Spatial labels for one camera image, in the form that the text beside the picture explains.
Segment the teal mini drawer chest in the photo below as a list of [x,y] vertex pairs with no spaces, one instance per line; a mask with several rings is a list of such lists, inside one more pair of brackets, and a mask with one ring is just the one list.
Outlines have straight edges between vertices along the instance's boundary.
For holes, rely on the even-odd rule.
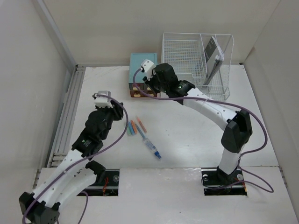
[[[130,55],[130,64],[129,64],[129,77],[128,77],[128,85],[129,85],[129,93],[131,98],[142,98],[145,97],[143,93],[141,93],[133,83],[133,76],[135,72],[140,68],[142,62],[145,59],[149,59],[155,65],[157,65],[157,54],[156,53],[131,53]],[[139,86],[139,88],[153,96],[157,97],[158,95],[143,81],[144,73],[139,72],[135,77],[135,82]]]

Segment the grey setup guide booklet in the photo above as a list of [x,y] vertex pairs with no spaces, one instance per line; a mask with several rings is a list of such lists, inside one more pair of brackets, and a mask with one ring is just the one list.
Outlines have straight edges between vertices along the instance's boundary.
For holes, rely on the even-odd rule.
[[207,86],[222,66],[224,53],[214,36],[210,38],[204,53],[206,60],[206,78],[203,85]]

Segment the clear glue pen blue cap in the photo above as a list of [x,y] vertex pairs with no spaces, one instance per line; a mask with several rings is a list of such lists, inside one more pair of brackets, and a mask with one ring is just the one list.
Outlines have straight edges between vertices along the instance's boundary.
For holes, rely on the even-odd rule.
[[153,143],[148,138],[144,138],[143,143],[145,144],[147,149],[150,150],[158,159],[161,159],[161,155],[158,152],[157,148],[153,145]]

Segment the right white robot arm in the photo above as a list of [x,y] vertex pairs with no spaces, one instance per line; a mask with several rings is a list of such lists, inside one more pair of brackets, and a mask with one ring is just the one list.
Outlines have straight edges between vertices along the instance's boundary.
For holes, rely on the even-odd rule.
[[210,102],[209,97],[194,84],[179,80],[173,67],[167,63],[155,65],[146,59],[141,64],[141,71],[145,73],[143,81],[155,93],[165,93],[181,105],[201,113],[223,130],[221,144],[224,151],[216,178],[222,185],[231,184],[241,151],[252,135],[249,113],[244,109],[233,111]]

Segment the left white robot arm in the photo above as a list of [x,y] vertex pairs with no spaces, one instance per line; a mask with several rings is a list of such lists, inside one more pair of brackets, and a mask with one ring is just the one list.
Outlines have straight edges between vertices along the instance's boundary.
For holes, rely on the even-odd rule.
[[32,192],[19,197],[24,224],[55,224],[61,211],[72,198],[105,178],[105,167],[93,158],[110,148],[103,147],[114,121],[128,118],[128,113],[116,100],[96,103],[85,122],[85,128],[52,175]]

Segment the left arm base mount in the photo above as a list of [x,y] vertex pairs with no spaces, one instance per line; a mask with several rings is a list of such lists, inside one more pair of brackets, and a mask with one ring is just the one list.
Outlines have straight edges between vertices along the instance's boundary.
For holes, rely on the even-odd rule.
[[119,194],[120,170],[108,169],[104,177],[97,177],[96,182],[83,191],[88,196],[118,196]]

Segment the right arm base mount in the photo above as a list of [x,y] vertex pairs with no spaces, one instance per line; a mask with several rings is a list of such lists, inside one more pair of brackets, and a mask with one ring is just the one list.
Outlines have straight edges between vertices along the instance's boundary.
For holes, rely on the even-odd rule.
[[247,196],[243,173],[239,169],[227,175],[218,168],[203,168],[201,175],[205,196]]

